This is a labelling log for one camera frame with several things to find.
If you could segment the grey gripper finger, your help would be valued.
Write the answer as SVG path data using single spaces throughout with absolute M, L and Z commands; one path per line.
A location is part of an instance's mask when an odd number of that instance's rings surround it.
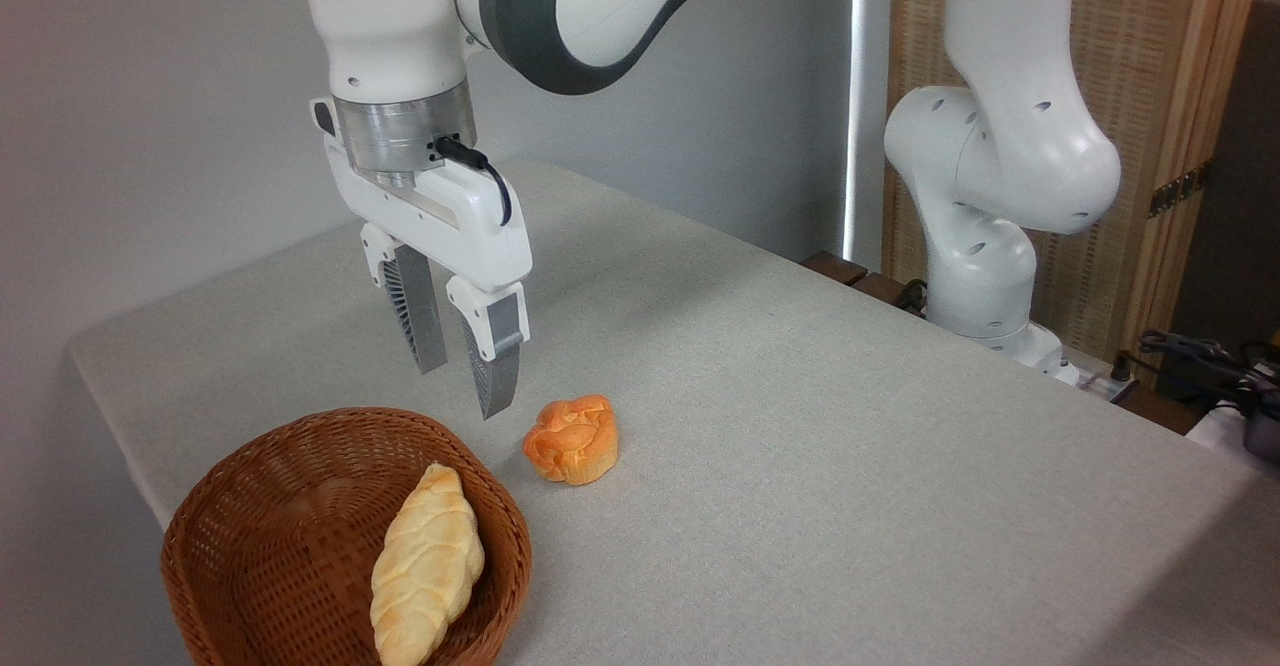
M 364 224 L 360 237 L 371 278 L 387 292 L 419 371 L 426 375 L 445 365 L 429 259 L 372 223 Z
M 508 409 L 517 391 L 521 345 L 530 337 L 524 284 L 490 293 L 452 277 L 445 292 L 463 318 L 481 419 L 488 420 Z

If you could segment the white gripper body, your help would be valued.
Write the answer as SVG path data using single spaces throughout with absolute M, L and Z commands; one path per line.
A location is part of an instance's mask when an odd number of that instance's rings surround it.
M 512 187 L 433 149 L 425 172 L 361 174 L 342 142 L 335 102 L 312 100 L 311 117 L 340 197 L 357 216 L 481 291 L 497 292 L 529 275 L 529 233 Z

